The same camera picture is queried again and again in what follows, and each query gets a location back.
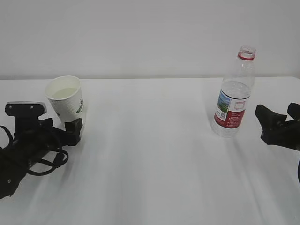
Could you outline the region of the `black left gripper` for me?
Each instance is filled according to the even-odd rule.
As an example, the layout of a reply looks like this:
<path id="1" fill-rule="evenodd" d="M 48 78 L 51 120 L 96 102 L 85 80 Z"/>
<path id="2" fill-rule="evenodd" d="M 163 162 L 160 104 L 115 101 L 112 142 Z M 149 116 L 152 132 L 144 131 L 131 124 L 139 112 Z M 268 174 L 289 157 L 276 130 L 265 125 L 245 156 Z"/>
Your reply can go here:
<path id="1" fill-rule="evenodd" d="M 25 167 L 44 164 L 58 168 L 68 161 L 68 153 L 63 146 L 76 146 L 81 140 L 82 118 L 65 122 L 65 130 L 53 127 L 53 118 L 39 120 L 39 127 L 23 131 L 14 141 L 14 150 L 21 157 Z"/>

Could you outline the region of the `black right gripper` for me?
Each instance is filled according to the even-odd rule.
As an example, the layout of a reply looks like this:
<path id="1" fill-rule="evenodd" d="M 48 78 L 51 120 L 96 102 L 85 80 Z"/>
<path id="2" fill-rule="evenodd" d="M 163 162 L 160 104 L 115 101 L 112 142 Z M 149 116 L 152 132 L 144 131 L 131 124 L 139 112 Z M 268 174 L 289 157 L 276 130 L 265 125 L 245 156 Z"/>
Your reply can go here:
<path id="1" fill-rule="evenodd" d="M 290 103 L 287 113 L 293 120 L 286 121 L 287 115 L 276 113 L 263 105 L 257 105 L 255 115 L 262 127 L 261 139 L 269 145 L 299 151 L 300 105 Z"/>

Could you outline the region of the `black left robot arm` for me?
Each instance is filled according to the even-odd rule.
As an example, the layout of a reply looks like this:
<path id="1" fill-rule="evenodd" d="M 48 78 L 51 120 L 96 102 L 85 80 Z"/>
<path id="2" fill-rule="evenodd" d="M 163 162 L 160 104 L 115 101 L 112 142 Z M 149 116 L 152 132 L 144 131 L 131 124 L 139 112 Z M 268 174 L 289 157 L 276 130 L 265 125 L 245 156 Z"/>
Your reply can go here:
<path id="1" fill-rule="evenodd" d="M 0 197 L 12 196 L 27 175 L 45 176 L 69 159 L 64 146 L 76 146 L 81 137 L 83 120 L 65 123 L 65 130 L 45 120 L 15 120 L 15 133 L 1 126 L 8 145 L 0 149 Z"/>

